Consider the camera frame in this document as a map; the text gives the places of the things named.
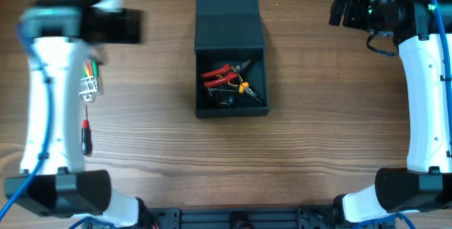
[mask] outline red pliers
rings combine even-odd
[[[228,84],[230,81],[239,78],[239,73],[243,71],[253,62],[252,59],[246,60],[243,64],[238,66],[230,66],[229,64],[224,65],[222,68],[214,71],[210,71],[205,74],[201,74],[201,78],[212,78],[217,77],[217,80],[207,81],[204,83],[206,88],[214,88],[223,84]]]

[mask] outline wooden table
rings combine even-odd
[[[25,143],[28,69],[13,26],[31,1],[0,0],[1,181],[18,174]],[[379,168],[404,167],[410,122],[401,61],[370,52],[365,32],[329,26],[332,2],[260,0],[270,114],[200,120],[195,0],[126,0],[146,11],[145,42],[105,46],[87,169],[108,170],[115,189],[150,207],[236,207],[327,204],[372,184]],[[390,39],[376,45],[395,50]],[[452,222],[449,211],[410,217],[418,228]],[[14,206],[2,228],[72,223]]]

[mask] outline black box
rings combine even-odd
[[[266,44],[258,0],[196,0],[196,116],[264,116],[269,111]],[[237,96],[235,108],[219,109],[208,97],[199,76],[229,64],[253,59],[241,76],[264,101],[258,104],[246,95]]]

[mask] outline screwdriver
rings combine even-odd
[[[91,141],[90,122],[88,122],[88,106],[85,105],[85,119],[82,126],[82,153],[90,156],[93,153],[93,143]]]

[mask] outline toolbox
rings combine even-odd
[[[196,116],[253,117],[268,114],[266,44],[258,0],[196,0]],[[218,107],[205,87],[204,73],[252,60],[240,76],[262,101],[236,95],[236,106]]]

